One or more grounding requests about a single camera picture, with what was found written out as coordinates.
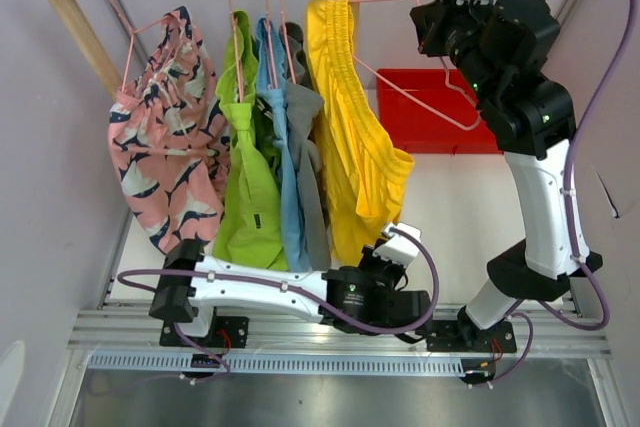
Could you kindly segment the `yellow shorts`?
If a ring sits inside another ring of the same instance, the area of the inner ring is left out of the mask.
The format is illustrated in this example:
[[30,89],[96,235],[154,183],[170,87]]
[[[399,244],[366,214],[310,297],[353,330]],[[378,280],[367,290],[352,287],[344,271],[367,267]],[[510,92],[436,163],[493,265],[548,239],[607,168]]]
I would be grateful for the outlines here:
[[355,266],[362,247],[399,220],[414,159],[396,148],[369,106],[353,53],[349,0],[312,0],[306,41],[313,86],[324,100],[314,138],[324,162],[333,251]]

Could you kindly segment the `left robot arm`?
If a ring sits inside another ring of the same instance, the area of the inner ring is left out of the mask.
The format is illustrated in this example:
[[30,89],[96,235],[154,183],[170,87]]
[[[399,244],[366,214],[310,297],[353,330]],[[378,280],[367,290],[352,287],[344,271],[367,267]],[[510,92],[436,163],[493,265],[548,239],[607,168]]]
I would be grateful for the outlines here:
[[394,240],[378,240],[362,250],[357,266],[304,273],[260,270],[204,256],[193,240],[166,257],[149,314],[178,323],[197,347],[216,337],[218,307],[291,315],[347,334],[406,336],[431,322],[431,299],[424,290],[400,288],[415,247],[400,252]]

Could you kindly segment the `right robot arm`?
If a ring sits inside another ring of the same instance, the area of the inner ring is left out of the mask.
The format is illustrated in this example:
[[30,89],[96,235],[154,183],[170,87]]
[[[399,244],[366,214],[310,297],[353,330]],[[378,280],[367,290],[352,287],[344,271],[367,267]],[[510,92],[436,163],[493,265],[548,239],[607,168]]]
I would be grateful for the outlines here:
[[448,57],[473,90],[511,170],[523,218],[524,239],[488,262],[488,280],[458,313],[458,342],[475,351],[518,303],[553,302],[571,278],[603,264],[566,217],[573,101],[541,71],[560,24],[546,0],[434,0],[410,17],[419,52]]

